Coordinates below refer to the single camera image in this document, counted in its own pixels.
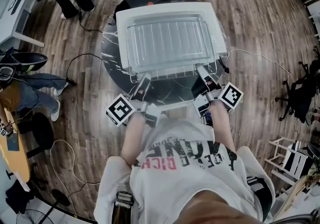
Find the black marble table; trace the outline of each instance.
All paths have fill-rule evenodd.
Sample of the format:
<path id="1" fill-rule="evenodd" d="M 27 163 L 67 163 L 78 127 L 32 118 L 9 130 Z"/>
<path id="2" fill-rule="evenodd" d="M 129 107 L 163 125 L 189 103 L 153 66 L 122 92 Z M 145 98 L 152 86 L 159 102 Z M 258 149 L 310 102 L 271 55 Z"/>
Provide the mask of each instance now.
<path id="1" fill-rule="evenodd" d="M 168 2 L 195 2 L 199 0 L 168 0 Z M 124 92 L 131 94 L 134 92 L 138 83 L 132 83 L 129 73 L 122 68 L 120 59 L 120 50 L 118 43 L 118 30 L 116 25 L 106 23 L 102 41 L 100 43 L 101 55 L 104 60 L 104 65 L 110 77 Z M 217 64 L 217 73 L 212 75 L 215 80 L 218 80 L 223 73 L 223 68 Z M 212 64 L 212 69 L 215 70 L 215 64 Z M 175 79 L 155 80 L 151 82 L 150 88 L 145 96 L 145 101 L 155 103 L 157 106 L 177 104 L 193 100 L 191 87 L 194 84 L 197 76 L 178 77 Z"/>

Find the clear plastic container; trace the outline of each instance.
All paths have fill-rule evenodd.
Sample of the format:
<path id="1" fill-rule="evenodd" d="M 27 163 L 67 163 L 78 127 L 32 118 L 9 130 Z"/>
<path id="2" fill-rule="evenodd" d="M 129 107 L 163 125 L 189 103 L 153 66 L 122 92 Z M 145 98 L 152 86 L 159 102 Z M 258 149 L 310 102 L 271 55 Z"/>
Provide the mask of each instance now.
<path id="1" fill-rule="evenodd" d="M 126 29 L 126 40 L 135 73 L 166 70 L 162 73 L 168 75 L 176 67 L 192 70 L 193 64 L 215 61 L 207 23 L 199 14 L 137 18 Z"/>

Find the wood plank flooring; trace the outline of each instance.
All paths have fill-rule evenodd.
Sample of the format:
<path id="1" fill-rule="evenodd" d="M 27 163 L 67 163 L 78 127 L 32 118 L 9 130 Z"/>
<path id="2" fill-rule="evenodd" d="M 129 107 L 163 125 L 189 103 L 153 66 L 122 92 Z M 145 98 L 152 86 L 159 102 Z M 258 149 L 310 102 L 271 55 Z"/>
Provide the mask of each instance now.
<path id="1" fill-rule="evenodd" d="M 104 24 L 121 0 L 94 0 L 96 9 L 84 16 L 87 28 L 103 30 Z M 263 54 L 285 67 L 294 79 L 303 74 L 299 61 L 310 63 L 314 58 L 312 47 L 317 43 L 314 28 L 301 0 L 201 0 L 211 2 L 224 27 L 229 49 L 241 48 L 252 53 Z M 62 20 L 61 9 L 55 0 L 43 0 L 32 12 L 25 34 L 45 42 L 39 49 L 24 44 L 23 49 L 38 51 L 48 56 L 48 63 L 41 72 L 65 77 L 72 58 L 82 53 L 98 53 L 100 34 L 84 31 L 76 18 Z M 274 98 L 285 94 L 283 80 L 290 80 L 285 71 L 260 56 L 234 51 L 227 61 L 230 74 L 220 82 L 230 81 L 245 94 L 243 102 L 230 114 L 232 134 L 236 147 L 247 145 L 269 173 L 271 166 L 265 164 L 273 150 L 269 140 L 279 136 L 298 138 L 307 142 L 310 127 L 296 122 L 288 116 L 279 122 L 285 104 Z M 105 114 L 106 106 L 120 89 L 108 76 L 104 65 L 97 58 L 83 56 L 73 62 L 69 76 L 77 87 L 68 88 L 60 97 L 61 117 L 53 124 L 56 140 L 63 139 L 72 145 L 75 152 L 74 172 L 83 181 L 98 182 L 109 156 L 120 153 L 124 129 L 117 129 Z M 172 117 L 194 117 L 191 108 L 171 111 Z M 26 138 L 28 149 L 36 146 L 32 137 Z M 72 174 L 73 154 L 63 142 L 57 142 L 52 150 L 52 161 L 68 192 L 77 191 L 81 183 Z M 30 162 L 37 162 L 37 174 L 49 181 L 42 195 L 53 202 L 53 188 L 63 192 L 64 188 L 51 166 L 50 153 L 39 154 Z M 272 177 L 276 185 L 279 180 Z M 98 186 L 86 185 L 72 195 L 77 213 L 94 219 L 93 211 Z"/>

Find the fan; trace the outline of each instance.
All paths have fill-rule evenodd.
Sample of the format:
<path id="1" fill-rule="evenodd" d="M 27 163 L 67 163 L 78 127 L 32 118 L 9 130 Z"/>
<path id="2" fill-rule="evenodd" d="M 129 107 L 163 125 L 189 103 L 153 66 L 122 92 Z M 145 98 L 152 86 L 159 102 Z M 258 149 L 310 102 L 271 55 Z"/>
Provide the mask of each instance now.
<path id="1" fill-rule="evenodd" d="M 24 214 L 19 213 L 16 217 L 16 224 L 38 224 L 43 217 L 44 213 L 39 212 L 37 210 L 27 209 Z M 49 217 L 45 219 L 43 224 L 54 224 Z"/>

